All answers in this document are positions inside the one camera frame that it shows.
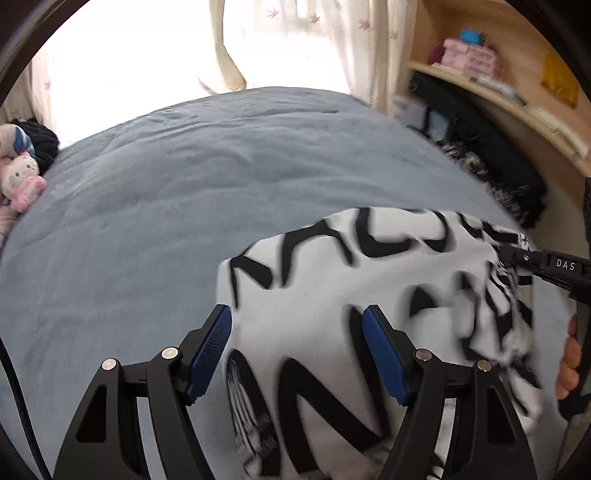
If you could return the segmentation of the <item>person's right hand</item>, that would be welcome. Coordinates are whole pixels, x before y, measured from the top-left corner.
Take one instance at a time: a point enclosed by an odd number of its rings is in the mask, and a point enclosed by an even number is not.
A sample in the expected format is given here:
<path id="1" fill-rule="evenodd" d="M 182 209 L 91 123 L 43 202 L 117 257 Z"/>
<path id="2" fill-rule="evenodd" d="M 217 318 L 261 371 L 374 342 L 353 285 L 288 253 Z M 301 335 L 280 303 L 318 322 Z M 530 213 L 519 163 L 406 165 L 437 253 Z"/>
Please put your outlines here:
<path id="1" fill-rule="evenodd" d="M 568 326 L 568 337 L 565 341 L 563 356 L 555 382 L 555 396 L 558 400 L 566 399 L 579 385 L 580 375 L 577 368 L 582 358 L 582 348 L 577 334 L 577 315 L 573 315 Z"/>

